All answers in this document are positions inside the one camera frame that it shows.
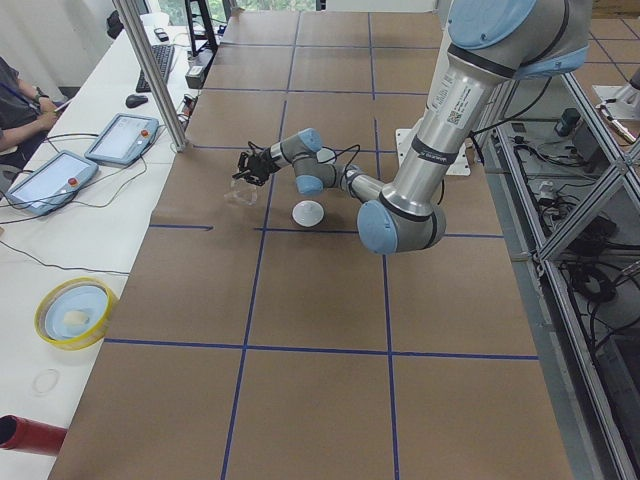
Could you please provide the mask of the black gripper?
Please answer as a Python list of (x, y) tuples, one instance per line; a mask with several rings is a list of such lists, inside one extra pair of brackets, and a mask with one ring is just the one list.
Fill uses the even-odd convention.
[(266, 154), (260, 154), (254, 159), (253, 172), (251, 170), (239, 171), (232, 175), (232, 179), (234, 181), (244, 180), (249, 184), (263, 186), (274, 172), (273, 167), (273, 160)]

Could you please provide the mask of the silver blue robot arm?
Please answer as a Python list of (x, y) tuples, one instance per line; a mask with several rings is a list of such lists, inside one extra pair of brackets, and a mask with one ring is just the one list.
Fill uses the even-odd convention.
[(590, 1), (454, 1), (447, 17), (448, 68), (426, 107), (394, 179), (359, 167), (321, 163), (319, 133), (307, 128), (272, 146), (241, 154), (234, 179), (261, 186), (290, 166), (300, 194), (336, 188), (360, 201), (357, 229), (376, 254), (417, 251), (446, 229), (432, 197), (494, 89), (509, 80), (552, 77), (586, 60)]

